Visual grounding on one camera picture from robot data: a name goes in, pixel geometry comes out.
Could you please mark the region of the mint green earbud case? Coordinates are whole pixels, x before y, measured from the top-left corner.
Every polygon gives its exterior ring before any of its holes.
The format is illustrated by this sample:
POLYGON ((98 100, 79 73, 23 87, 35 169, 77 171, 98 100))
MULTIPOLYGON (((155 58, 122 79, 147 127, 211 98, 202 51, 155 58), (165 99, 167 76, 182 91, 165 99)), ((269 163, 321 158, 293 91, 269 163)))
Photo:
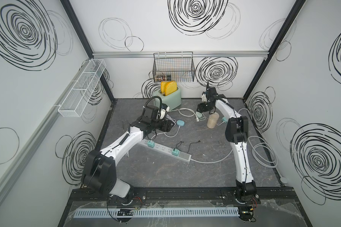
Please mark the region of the mint green earbud case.
POLYGON ((202 119, 204 117, 204 115, 198 111, 195 112, 197 119, 202 119))

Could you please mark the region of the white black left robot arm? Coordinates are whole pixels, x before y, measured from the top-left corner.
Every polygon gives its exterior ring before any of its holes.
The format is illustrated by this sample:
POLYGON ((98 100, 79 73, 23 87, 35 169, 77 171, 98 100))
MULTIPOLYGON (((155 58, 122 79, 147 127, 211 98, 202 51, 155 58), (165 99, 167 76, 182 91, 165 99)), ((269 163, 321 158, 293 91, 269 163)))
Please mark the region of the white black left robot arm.
POLYGON ((118 179, 116 166, 137 143, 152 132, 169 132, 175 123, 166 118, 169 107, 159 96, 146 101, 142 114, 112 144, 101 150, 91 151, 86 158, 81 183, 102 195, 113 195, 129 203, 133 187, 118 179))

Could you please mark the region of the blue earbud case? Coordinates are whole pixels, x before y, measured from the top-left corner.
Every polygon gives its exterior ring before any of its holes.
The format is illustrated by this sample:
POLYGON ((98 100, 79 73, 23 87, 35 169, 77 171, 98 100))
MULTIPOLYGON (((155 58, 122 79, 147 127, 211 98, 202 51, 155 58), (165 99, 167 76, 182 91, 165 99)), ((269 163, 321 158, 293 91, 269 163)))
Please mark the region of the blue earbud case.
POLYGON ((177 120, 176 121, 176 124, 179 126, 179 127, 183 127, 185 125, 185 122, 183 120, 177 120))

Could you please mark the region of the teal charger with black cable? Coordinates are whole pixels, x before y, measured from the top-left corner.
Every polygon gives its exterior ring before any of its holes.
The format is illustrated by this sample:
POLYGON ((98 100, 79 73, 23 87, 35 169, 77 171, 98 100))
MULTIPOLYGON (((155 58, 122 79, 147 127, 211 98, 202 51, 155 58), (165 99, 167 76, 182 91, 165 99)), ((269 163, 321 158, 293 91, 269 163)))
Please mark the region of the teal charger with black cable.
POLYGON ((176 157, 178 157, 179 156, 179 154, 180 154, 180 151, 177 149, 177 148, 174 148, 173 150, 172 150, 172 155, 174 155, 174 156, 176 156, 176 157))

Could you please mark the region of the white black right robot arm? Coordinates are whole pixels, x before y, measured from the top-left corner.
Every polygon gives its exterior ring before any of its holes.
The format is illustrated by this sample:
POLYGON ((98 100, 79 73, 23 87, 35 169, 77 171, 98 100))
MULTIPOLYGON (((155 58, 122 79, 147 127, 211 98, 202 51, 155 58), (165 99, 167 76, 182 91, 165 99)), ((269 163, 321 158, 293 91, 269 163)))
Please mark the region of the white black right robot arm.
POLYGON ((240 115, 229 104, 225 95, 218 94, 216 88, 206 85, 202 93, 202 103, 198 104, 197 111, 200 113, 219 110, 227 119, 225 138, 232 147, 235 157, 236 189, 235 199, 238 203, 245 204, 257 194, 256 182, 254 181, 247 154, 247 139, 249 120, 240 115))

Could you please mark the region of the teal charger with lilac cable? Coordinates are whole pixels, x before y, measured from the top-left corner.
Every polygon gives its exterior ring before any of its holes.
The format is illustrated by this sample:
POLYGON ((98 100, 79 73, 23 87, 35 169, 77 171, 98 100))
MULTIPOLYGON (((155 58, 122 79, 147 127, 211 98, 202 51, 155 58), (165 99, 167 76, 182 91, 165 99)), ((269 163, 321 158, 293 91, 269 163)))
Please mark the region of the teal charger with lilac cable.
POLYGON ((149 140, 147 142, 148 147, 154 148, 155 147, 155 142, 153 140, 149 140))

